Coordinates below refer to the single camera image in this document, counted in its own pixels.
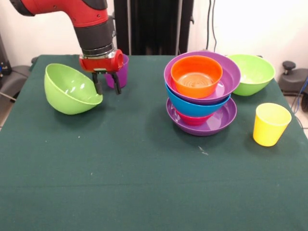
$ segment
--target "red bowl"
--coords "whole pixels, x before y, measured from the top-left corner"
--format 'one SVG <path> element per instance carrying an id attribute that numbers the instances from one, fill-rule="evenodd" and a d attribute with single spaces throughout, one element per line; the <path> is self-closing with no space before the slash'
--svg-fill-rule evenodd
<path id="1" fill-rule="evenodd" d="M 188 115 L 184 115 L 181 112 L 179 112 L 177 109 L 175 109 L 181 120 L 183 120 L 184 123 L 192 126 L 199 126 L 204 124 L 214 113 L 209 114 L 207 116 L 203 117 L 191 117 Z"/>

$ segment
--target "blue bowl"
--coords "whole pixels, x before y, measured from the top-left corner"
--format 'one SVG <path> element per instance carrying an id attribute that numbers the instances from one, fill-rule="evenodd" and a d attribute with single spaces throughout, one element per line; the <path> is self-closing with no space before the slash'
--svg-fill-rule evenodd
<path id="1" fill-rule="evenodd" d="M 218 103 L 211 105 L 198 105 L 180 99 L 178 96 L 176 96 L 171 92 L 170 88 L 167 86 L 166 83 L 165 86 L 167 89 L 169 99 L 171 100 L 173 106 L 182 114 L 192 117 L 202 117 L 212 114 L 213 112 L 221 108 L 231 97 L 230 94 L 225 99 L 223 99 Z"/>

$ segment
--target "tilted green bowl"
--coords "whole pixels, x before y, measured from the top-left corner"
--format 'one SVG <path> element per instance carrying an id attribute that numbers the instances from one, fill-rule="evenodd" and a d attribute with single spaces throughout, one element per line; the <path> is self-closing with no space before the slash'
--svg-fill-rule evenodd
<path id="1" fill-rule="evenodd" d="M 273 65 L 256 55 L 235 54 L 227 57 L 233 60 L 241 71 L 241 82 L 233 92 L 236 95 L 253 95 L 265 88 L 275 76 Z"/>
<path id="2" fill-rule="evenodd" d="M 46 67 L 44 88 L 48 103 L 67 115 L 85 112 L 103 101 L 87 76 L 63 64 Z"/>

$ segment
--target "green tablecloth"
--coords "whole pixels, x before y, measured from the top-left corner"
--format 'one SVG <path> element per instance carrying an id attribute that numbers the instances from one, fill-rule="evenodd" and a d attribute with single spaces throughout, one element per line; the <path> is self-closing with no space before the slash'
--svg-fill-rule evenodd
<path id="1" fill-rule="evenodd" d="M 66 116 L 46 101 L 44 69 L 80 70 L 78 56 L 39 57 L 0 132 L 1 230 L 308 230 L 308 142 L 296 119 L 274 147 L 252 140 L 257 105 L 289 108 L 276 82 L 233 95 L 235 121 L 194 137 L 166 113 L 171 59 L 130 57 L 121 95 L 104 84 L 101 105 Z"/>

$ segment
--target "white wall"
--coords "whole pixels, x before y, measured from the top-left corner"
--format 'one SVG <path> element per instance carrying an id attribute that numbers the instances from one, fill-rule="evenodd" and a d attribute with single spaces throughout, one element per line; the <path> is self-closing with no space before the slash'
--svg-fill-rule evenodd
<path id="1" fill-rule="evenodd" d="M 206 47 L 208 0 L 194 0 L 189 50 Z M 216 0 L 214 28 L 221 54 L 261 54 L 277 76 L 284 60 L 308 68 L 308 0 Z M 113 0 L 108 0 L 113 12 Z M 80 53 L 72 24 L 64 13 L 25 17 L 1 0 L 0 33 L 12 65 L 30 64 L 40 54 Z M 213 49 L 214 40 L 210 38 Z"/>
<path id="2" fill-rule="evenodd" d="M 195 0 L 189 50 L 206 48 L 208 0 Z M 216 0 L 214 29 L 216 52 L 262 55 L 276 69 L 292 60 L 308 68 L 308 0 Z M 210 30 L 209 50 L 214 48 Z"/>

